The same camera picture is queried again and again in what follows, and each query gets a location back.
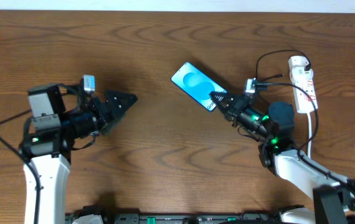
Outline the blue screen smartphone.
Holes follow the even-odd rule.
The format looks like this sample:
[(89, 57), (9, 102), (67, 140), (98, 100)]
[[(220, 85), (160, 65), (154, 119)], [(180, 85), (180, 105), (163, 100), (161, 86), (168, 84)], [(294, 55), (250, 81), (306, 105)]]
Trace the blue screen smartphone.
[(215, 103), (210, 97), (210, 93), (213, 91), (226, 92), (224, 88), (190, 62), (184, 63), (171, 77), (171, 81), (210, 112), (216, 108)]

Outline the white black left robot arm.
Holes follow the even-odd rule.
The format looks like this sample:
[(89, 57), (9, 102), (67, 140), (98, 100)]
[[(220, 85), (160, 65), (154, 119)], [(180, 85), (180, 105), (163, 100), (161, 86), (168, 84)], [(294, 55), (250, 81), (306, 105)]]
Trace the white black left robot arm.
[(24, 124), (19, 153), (24, 158), (27, 198), (25, 223), (63, 223), (65, 191), (75, 140), (107, 135), (138, 100), (114, 90), (100, 101), (78, 85), (49, 84), (32, 88), (33, 116)]

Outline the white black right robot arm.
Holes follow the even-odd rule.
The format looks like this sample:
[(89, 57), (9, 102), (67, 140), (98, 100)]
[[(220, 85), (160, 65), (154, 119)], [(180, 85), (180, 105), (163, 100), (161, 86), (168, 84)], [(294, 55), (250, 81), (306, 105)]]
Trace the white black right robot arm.
[(213, 91), (210, 97), (233, 127), (260, 142), (262, 165), (313, 201), (313, 210), (293, 205), (270, 215), (266, 223), (355, 223), (355, 179), (323, 167), (296, 145), (291, 135), (295, 127), (291, 104), (276, 101), (261, 113), (247, 95)]

